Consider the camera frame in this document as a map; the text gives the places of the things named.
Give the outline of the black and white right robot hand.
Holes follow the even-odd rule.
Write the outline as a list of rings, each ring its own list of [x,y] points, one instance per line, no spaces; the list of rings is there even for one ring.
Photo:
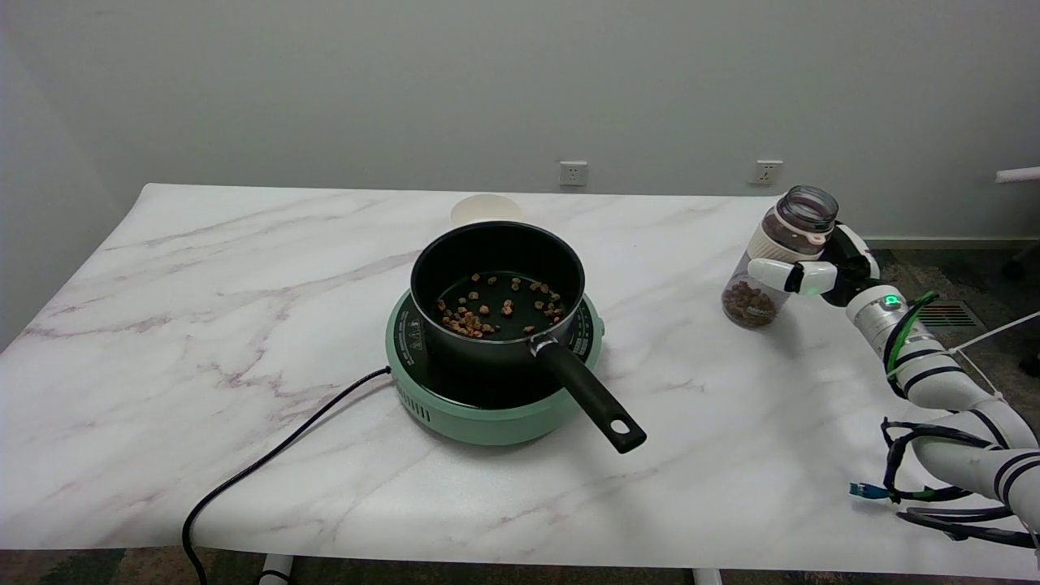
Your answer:
[[[750,277],[766,288],[800,296],[820,296],[846,307],[859,292],[883,285],[881,270],[868,245],[846,223],[837,223],[821,256],[810,262],[752,259]]]

